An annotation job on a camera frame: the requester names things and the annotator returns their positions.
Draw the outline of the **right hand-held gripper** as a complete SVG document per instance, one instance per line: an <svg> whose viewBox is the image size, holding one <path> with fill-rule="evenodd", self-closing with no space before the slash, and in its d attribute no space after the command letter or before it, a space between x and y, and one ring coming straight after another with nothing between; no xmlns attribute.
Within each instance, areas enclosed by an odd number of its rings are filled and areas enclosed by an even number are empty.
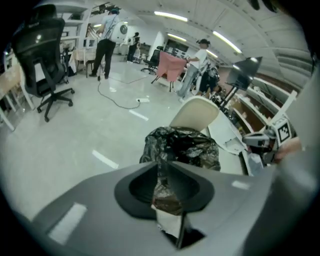
<svg viewBox="0 0 320 256"><path fill-rule="evenodd" d="M264 165L278 163L297 151L297 138L292 137L290 122L284 116L266 125L262 131L246 134L242 142L260 156Z"/></svg>

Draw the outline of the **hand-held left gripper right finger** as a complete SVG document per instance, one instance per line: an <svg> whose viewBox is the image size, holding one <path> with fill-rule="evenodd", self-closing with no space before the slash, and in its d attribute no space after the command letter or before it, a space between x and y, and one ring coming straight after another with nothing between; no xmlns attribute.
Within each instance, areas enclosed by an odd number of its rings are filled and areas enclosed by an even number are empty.
<svg viewBox="0 0 320 256"><path fill-rule="evenodd" d="M215 189L206 178L174 163L168 165L167 181L173 195L168 197L166 204L171 220L166 233L175 239L173 244L181 250L206 237L203 231L191 224L189 214L204 210L213 199Z"/></svg>

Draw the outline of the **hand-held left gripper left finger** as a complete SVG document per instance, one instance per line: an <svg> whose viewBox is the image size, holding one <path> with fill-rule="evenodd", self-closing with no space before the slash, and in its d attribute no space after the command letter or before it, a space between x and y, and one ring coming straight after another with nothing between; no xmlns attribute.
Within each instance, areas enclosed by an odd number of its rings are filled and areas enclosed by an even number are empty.
<svg viewBox="0 0 320 256"><path fill-rule="evenodd" d="M158 165L146 162L137 170L121 178L114 188L118 205L130 216L142 220L155 220L152 209L154 190L158 182Z"/></svg>

